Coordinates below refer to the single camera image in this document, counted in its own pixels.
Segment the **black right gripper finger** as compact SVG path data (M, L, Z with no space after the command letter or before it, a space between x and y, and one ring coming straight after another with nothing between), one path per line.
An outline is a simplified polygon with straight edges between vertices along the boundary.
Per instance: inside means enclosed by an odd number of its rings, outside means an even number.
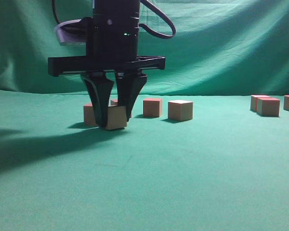
M118 106L125 106L126 117L130 118L134 103L147 82L147 75L141 69L116 72Z
M108 101L114 81L106 77L105 72L88 72L81 74L93 105L96 124L105 128L108 123Z

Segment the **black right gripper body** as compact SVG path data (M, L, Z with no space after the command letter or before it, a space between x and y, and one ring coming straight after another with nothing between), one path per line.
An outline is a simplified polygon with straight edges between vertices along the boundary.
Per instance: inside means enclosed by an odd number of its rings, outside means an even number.
M165 57L137 54L138 27L119 25L114 29L110 19L99 25L91 17L84 17L80 23L86 27L85 55L49 57L49 75L165 68Z

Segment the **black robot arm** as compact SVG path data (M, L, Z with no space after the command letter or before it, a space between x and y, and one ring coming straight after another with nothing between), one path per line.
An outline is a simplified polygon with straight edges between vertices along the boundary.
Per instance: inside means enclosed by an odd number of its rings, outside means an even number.
M50 57L48 73L53 77L76 73L86 85L96 124L105 128L108 101L114 85L118 87L118 105L130 117L135 100L146 84L143 69L165 68L162 56L137 54L140 1L96 0L93 16L76 23L85 41L84 56Z

